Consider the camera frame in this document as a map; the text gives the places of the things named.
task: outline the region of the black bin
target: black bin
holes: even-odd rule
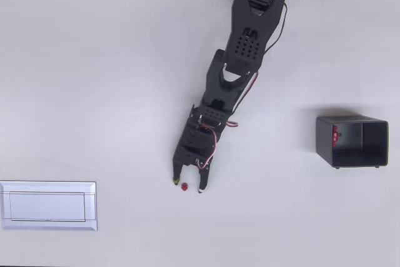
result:
[[[336,169],[388,164],[388,122],[365,116],[317,118],[316,150]]]

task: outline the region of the ventilation holes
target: ventilation holes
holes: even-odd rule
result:
[[[243,35],[239,37],[237,40],[235,53],[245,57],[246,59],[257,59],[257,50],[258,50],[257,46],[259,46],[259,43],[257,43],[252,38]]]

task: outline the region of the red wire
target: red wire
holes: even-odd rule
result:
[[[235,121],[230,121],[228,120],[226,123],[226,126],[229,126],[230,128],[236,128],[239,126],[239,123],[235,122]]]
[[[212,133],[213,133],[212,135],[214,136],[214,151],[212,152],[210,157],[207,159],[207,161],[203,164],[202,167],[200,167],[200,160],[197,160],[198,161],[197,162],[198,168],[199,169],[204,169],[207,166],[209,160],[214,156],[215,152],[217,151],[217,135],[215,134],[215,131],[212,129],[212,127],[209,126],[209,125],[206,125],[206,124],[202,123],[202,124],[199,125],[199,127],[209,129],[210,131],[212,131]]]

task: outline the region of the black cable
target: black cable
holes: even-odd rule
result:
[[[286,8],[286,12],[285,12],[285,16],[283,17],[283,23],[282,23],[282,29],[281,29],[281,33],[279,34],[279,37],[277,37],[276,41],[273,42],[273,44],[267,48],[267,50],[265,50],[264,55],[267,53],[267,51],[269,51],[275,44],[276,42],[278,42],[279,38],[282,36],[282,32],[283,32],[283,27],[285,26],[285,20],[286,20],[286,14],[288,13],[288,7],[286,5],[286,3],[283,4]]]

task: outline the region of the cable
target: cable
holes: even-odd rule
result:
[[[230,128],[236,128],[236,127],[239,126],[239,123],[237,123],[237,122],[235,122],[235,121],[230,121],[230,120],[228,120],[228,121],[226,122],[226,126],[229,126]]]
[[[239,104],[243,101],[243,99],[246,97],[246,95],[248,94],[248,92],[250,91],[250,89],[252,88],[253,84],[256,82],[256,79],[258,77],[258,71],[255,74],[255,77],[253,78],[253,81],[251,82],[249,89],[247,89],[247,91],[243,94],[243,97],[239,100],[239,102],[237,103],[235,110],[233,111],[232,114],[234,114],[236,112],[236,110],[238,109]]]
[[[202,170],[202,169],[204,169],[204,168],[207,166],[209,160],[214,156],[215,152],[217,151],[217,135],[216,135],[215,131],[213,130],[213,127],[211,127],[210,125],[206,125],[206,124],[202,123],[202,124],[199,125],[199,127],[200,127],[200,128],[207,128],[207,129],[209,129],[210,131],[212,131],[212,133],[213,133],[212,135],[214,136],[214,151],[212,152],[212,154],[210,155],[210,157],[206,160],[206,162],[204,162],[204,164],[203,164],[202,167],[200,167],[200,160],[199,160],[199,159],[197,160],[197,166],[198,166],[198,168],[199,168],[200,170]]]
[[[283,4],[286,8],[286,12],[285,12],[285,16],[283,17],[283,23],[282,23],[282,29],[281,29],[281,33],[279,34],[279,37],[277,37],[276,41],[273,42],[273,44],[267,48],[267,50],[265,50],[264,55],[267,53],[267,51],[269,51],[275,44],[276,42],[278,42],[279,38],[282,36],[282,32],[283,32],[283,27],[285,26],[285,20],[286,20],[286,14],[288,13],[288,7],[286,5],[286,3]]]

